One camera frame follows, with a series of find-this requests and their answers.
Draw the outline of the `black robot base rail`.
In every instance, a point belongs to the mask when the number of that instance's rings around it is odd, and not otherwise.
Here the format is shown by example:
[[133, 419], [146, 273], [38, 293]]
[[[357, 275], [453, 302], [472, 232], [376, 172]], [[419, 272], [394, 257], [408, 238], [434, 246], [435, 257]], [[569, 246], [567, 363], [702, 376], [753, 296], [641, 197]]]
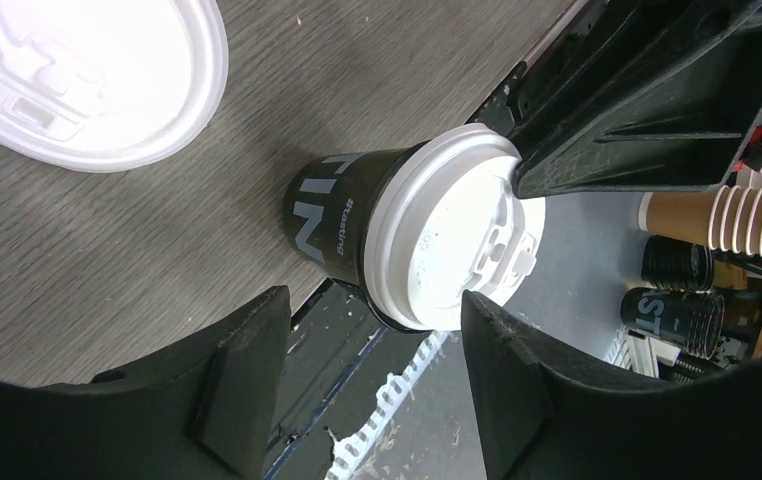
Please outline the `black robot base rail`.
[[331, 280], [292, 323], [261, 476], [348, 479], [432, 358], [432, 338], [384, 326]]

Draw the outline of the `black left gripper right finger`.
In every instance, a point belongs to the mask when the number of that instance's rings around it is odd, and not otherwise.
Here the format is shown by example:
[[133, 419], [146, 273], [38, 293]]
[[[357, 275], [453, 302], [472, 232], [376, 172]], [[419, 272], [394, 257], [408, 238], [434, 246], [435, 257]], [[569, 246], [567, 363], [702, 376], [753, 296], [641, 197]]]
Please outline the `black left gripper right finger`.
[[477, 292], [462, 340], [491, 479], [762, 479], [762, 359], [678, 384], [591, 356]]

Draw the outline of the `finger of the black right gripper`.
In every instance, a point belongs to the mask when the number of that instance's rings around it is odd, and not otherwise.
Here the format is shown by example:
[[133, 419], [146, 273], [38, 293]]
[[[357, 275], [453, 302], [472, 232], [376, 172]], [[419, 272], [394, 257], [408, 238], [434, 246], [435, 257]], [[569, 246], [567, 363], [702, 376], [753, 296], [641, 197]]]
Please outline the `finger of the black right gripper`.
[[762, 172], [762, 1], [611, 1], [510, 133], [522, 199]]

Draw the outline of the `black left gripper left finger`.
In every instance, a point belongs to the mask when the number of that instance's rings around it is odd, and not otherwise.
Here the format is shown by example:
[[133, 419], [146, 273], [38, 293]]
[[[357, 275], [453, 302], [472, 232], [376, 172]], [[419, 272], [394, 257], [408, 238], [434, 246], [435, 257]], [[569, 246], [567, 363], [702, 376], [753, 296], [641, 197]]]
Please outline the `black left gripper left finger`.
[[0, 479], [258, 479], [291, 331], [276, 286], [86, 384], [0, 381]]

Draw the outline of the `stack of white lids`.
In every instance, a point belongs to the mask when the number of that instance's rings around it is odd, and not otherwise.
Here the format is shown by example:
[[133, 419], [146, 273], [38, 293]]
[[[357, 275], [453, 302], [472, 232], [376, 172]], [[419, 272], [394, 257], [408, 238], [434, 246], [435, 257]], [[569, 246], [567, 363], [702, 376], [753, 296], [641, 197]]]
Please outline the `stack of white lids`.
[[0, 145], [50, 165], [114, 173], [178, 153], [228, 73], [214, 1], [0, 1]]

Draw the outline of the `white lid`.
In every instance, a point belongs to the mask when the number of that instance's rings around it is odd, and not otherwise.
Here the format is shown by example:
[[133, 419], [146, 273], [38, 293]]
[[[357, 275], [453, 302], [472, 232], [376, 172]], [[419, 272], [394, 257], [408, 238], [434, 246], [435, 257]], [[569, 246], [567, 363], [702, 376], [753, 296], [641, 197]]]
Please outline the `white lid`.
[[464, 292], [511, 299], [535, 268], [547, 212], [542, 197], [515, 197], [520, 160], [507, 138], [472, 123], [393, 174], [363, 247], [363, 285], [381, 313], [407, 329], [457, 331]]

